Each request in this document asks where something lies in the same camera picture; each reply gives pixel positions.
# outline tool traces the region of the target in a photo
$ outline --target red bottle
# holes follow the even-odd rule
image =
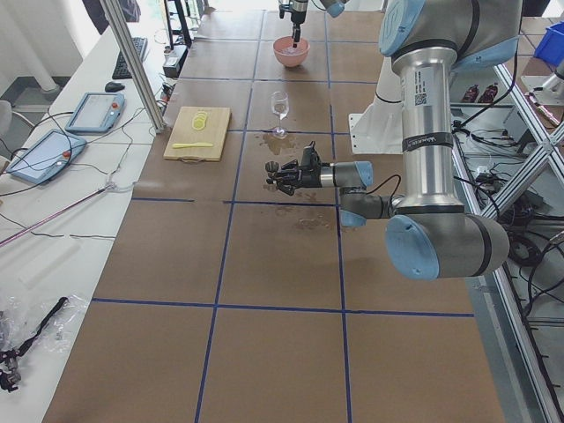
[[[497,95],[497,82],[489,85],[482,96],[478,99],[478,103],[493,103]]]
[[[463,103],[473,103],[478,98],[479,89],[478,84],[471,86],[466,90],[464,93],[464,97],[462,98]]]

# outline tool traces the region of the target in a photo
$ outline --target lemon slice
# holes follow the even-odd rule
[[[205,123],[208,119],[208,114],[203,110],[197,112],[192,119],[192,129],[193,130],[202,130],[205,128]]]

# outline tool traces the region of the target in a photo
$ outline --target wine glass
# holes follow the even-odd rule
[[[288,94],[283,91],[276,91],[271,96],[271,109],[274,115],[278,116],[278,126],[272,129],[272,135],[276,138],[284,138],[288,131],[282,128],[282,119],[288,116],[290,106],[288,104]]]

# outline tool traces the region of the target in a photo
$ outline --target white desk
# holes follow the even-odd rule
[[[146,37],[150,41],[150,46],[144,65],[153,92],[156,93],[164,78],[160,76],[164,57],[161,46],[153,43],[152,34],[147,34]],[[111,29],[108,29],[65,86],[52,105],[50,113],[54,115],[72,111],[85,92],[103,92],[105,84],[111,79],[117,54],[118,47],[114,35]],[[133,80],[127,79],[121,82],[126,85],[122,91],[126,105],[116,126],[127,122],[136,110],[143,107]],[[56,119],[64,127],[68,118],[69,116],[66,115]],[[56,125],[52,121],[43,123],[28,138],[25,146],[32,145],[43,134],[54,128]],[[119,187],[129,187],[137,180],[154,137],[154,130],[145,111],[129,123],[125,131],[133,138],[133,142],[123,160],[121,170],[113,178]],[[77,157],[75,163],[94,165],[104,172],[113,171],[129,143],[130,139],[118,130],[89,144]],[[44,187],[2,197],[4,204],[0,206],[0,212],[10,219],[29,226],[103,187],[105,182],[106,176],[93,167],[71,166]],[[29,186],[30,184],[17,180],[11,175],[0,176],[0,193]],[[61,296],[77,295],[89,302],[112,248],[113,240],[74,239],[69,235],[115,236],[130,198],[130,190],[102,193],[36,231],[62,234],[65,235],[63,238],[26,234],[0,249],[2,274],[0,309],[2,303],[10,297],[22,303],[22,310],[26,305],[43,304],[46,308],[41,311],[33,308],[28,314],[29,324],[33,328]],[[0,218],[0,239],[7,238],[19,229],[18,226]],[[83,317],[84,312],[79,313],[65,326],[68,331],[65,337],[68,336],[67,340],[70,344],[78,334]],[[48,345],[53,344],[49,341],[44,345],[41,343],[34,345],[23,360],[20,360],[19,370],[22,381],[19,390],[10,394],[7,391],[0,391],[3,421],[41,422],[71,352],[70,348],[64,352],[53,352],[46,348]],[[100,353],[107,351],[105,349],[109,346],[111,345],[100,345]]]

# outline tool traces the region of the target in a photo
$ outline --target person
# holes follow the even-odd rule
[[[139,4],[137,4],[137,0],[119,0],[119,2],[122,6],[125,21],[138,22],[141,16],[141,9],[139,8]],[[96,26],[98,33],[102,35],[104,31],[106,31],[106,28],[108,28],[109,23],[100,0],[82,0],[82,3],[86,8],[90,20],[94,26]]]

